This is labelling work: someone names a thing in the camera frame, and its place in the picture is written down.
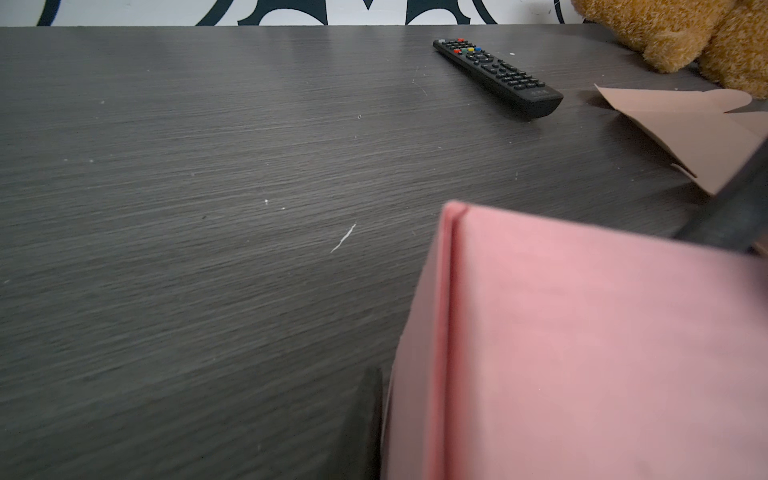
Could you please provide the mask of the pink paper box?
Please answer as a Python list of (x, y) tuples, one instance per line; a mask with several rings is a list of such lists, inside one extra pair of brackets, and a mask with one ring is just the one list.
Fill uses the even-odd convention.
[(766, 261), (446, 204), (381, 475), (765, 478)]

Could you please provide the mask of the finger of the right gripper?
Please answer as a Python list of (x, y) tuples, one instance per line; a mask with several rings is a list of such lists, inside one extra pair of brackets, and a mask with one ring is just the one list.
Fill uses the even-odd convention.
[(673, 236), (745, 253), (767, 232), (767, 140), (740, 171)]

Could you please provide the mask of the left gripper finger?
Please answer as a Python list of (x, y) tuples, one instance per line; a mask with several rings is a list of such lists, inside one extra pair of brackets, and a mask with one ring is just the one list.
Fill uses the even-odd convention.
[(380, 478), (383, 395), (381, 369), (366, 368), (318, 479)]

